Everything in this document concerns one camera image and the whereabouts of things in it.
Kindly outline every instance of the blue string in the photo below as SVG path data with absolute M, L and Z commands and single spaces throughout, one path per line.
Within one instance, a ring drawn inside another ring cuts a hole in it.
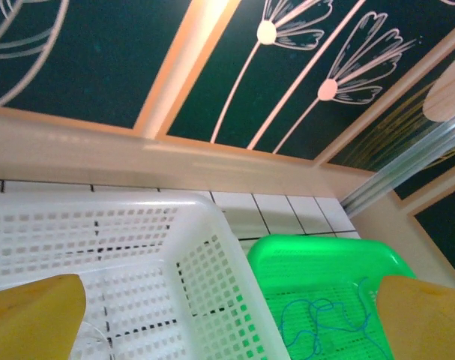
M 367 334 L 367 326 L 369 324 L 369 319 L 372 316 L 372 314 L 367 313 L 367 306 L 361 296 L 361 284 L 365 280 L 367 280 L 367 277 L 365 277 L 361 281 L 359 281 L 359 284 L 358 284 L 358 297 L 359 297 L 359 300 L 361 301 L 362 308 L 364 309 L 364 315 L 365 315 L 365 320 L 362 322 L 362 324 L 360 326 L 354 325 L 354 323 L 347 317 L 346 304 L 341 301 L 332 302 L 327 298 L 319 298 L 315 301 L 310 301 L 305 298 L 301 298 L 301 299 L 293 300 L 290 303 L 288 303 L 282 310 L 282 313 L 280 315 L 280 325 L 279 325 L 280 336 L 282 337 L 282 340 L 283 340 L 284 344 L 286 345 L 286 348 L 288 349 L 288 348 L 294 346 L 302 335 L 310 335 L 313 337 L 313 351 L 309 356 L 307 356 L 306 358 L 303 359 L 303 360 L 310 360 L 315 355 L 322 354 L 322 342 L 319 337 L 319 329 L 339 331 L 339 332 L 350 332 L 350 333 L 361 332 L 364 335 L 364 337 L 368 341 L 370 341 L 372 344 L 374 344 L 381 351 L 382 355 L 387 360 L 389 360 L 388 354 L 382 349 L 382 347 L 378 343 L 376 343 Z M 306 329 L 300 330 L 294 337 L 293 341 L 291 341 L 290 343 L 286 343 L 286 339 L 284 336 L 284 326 L 285 326 L 284 316 L 286 314 L 287 309 L 289 309 L 292 305 L 299 304 L 299 303 L 304 303 L 304 304 L 308 305 L 307 313 L 309 314 L 310 319 L 314 324 L 314 329 L 312 331 L 306 330 Z M 337 328 L 334 326 L 322 325 L 319 322 L 319 313 L 332 311 L 335 309 L 335 307 L 341 307 L 343 319 L 346 321 L 349 328 Z

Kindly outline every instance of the yellow object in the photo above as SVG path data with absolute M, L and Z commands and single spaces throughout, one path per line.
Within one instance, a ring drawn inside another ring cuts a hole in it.
M 396 360 L 455 360 L 455 289 L 387 276 L 377 308 Z
M 84 312 L 78 275 L 1 291 L 0 360 L 67 360 Z

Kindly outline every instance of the wall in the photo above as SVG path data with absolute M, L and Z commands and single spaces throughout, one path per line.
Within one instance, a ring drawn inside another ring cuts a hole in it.
M 390 245 L 421 280 L 455 288 L 452 265 L 392 196 L 384 196 L 351 220 L 361 238 Z
M 340 198 L 367 178 L 0 117 L 0 179 Z

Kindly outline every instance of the flower stem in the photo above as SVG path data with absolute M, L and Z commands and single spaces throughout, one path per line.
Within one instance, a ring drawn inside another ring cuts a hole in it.
M 219 134 L 220 127 L 222 126 L 224 117 L 226 116 L 227 110 L 230 106 L 230 103 L 232 102 L 232 98 L 234 97 L 235 92 L 237 91 L 237 87 L 239 87 L 242 77 L 244 76 L 245 71 L 249 67 L 249 64 L 252 61 L 254 55 L 256 54 L 259 46 L 260 46 L 260 42 L 257 41 L 256 44 L 254 45 L 254 47 L 252 48 L 252 50 L 250 51 L 250 54 L 247 57 L 247 60 L 245 61 L 244 66 L 241 69 L 241 72 L 237 76 L 237 79 L 235 80 L 234 85 L 230 90 L 229 96 L 227 97 L 224 107 L 222 108 L 222 111 L 220 112 L 219 119 L 217 120 L 214 131 L 212 132 L 211 143 L 213 143 L 213 144 L 215 143 L 217 135 Z
M 280 148 L 282 148 L 282 145 L 284 145 L 284 143 L 287 141 L 287 139 L 291 136 L 291 134 L 294 132 L 294 130 L 297 128 L 297 126 L 299 126 L 299 124 L 302 122 L 302 120 L 304 120 L 304 118 L 307 116 L 307 114 L 310 113 L 310 110 L 312 110 L 314 108 L 315 105 L 317 105 L 317 103 L 319 102 L 319 98 L 316 98 L 310 105 L 309 107 L 307 107 L 307 109 L 304 111 L 304 113 L 301 115 L 300 118 L 297 119 L 297 121 L 295 122 L 295 124 L 293 124 L 293 126 L 290 128 L 290 130 L 287 132 L 287 134 L 282 138 L 282 140 L 279 142 L 279 144 L 277 145 L 277 147 L 274 149 L 274 151 L 272 152 L 272 154 L 276 154 Z

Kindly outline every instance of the tile floor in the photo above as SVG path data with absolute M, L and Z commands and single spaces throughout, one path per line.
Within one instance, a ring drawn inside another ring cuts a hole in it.
M 168 191 L 200 194 L 222 209 L 245 253 L 258 238 L 275 233 L 359 238 L 339 201 L 331 198 L 0 180 L 0 192 L 21 191 Z

